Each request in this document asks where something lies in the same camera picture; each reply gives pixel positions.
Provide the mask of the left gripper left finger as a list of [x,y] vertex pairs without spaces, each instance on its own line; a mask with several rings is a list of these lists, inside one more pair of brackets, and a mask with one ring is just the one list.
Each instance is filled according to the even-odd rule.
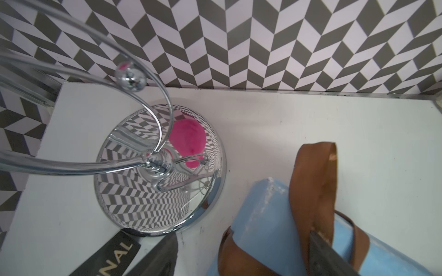
[[173,276],[178,257],[178,239],[175,233],[167,234],[127,276]]

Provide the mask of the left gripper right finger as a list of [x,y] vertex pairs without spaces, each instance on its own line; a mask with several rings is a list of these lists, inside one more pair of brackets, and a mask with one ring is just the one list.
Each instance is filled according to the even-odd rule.
[[339,256],[316,231],[310,231],[308,270],[311,276],[358,276],[352,264]]

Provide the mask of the black ribbon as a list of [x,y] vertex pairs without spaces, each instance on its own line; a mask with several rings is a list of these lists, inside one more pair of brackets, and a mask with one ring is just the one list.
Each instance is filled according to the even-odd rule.
[[135,239],[120,231],[70,275],[122,276],[140,248]]

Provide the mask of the blue gift box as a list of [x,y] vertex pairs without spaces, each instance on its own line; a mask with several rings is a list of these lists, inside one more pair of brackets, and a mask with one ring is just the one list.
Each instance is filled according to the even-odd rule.
[[[273,178],[256,182],[230,227],[236,245],[281,276],[307,274],[288,200],[288,186]],[[370,236],[362,276],[429,276],[424,266]]]

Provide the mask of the brown ribbon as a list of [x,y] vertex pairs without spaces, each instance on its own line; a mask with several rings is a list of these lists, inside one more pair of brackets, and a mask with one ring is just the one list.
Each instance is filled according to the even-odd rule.
[[[286,184],[300,253],[307,272],[305,276],[310,276],[310,231],[319,233],[331,247],[334,242],[334,220],[338,215],[335,210],[337,164],[337,147],[334,143],[304,144],[297,153],[290,183]],[[239,248],[230,227],[221,239],[211,267],[212,273],[221,276],[280,276]],[[349,236],[351,243],[340,256],[359,273],[369,250],[369,237],[355,225],[351,226]]]

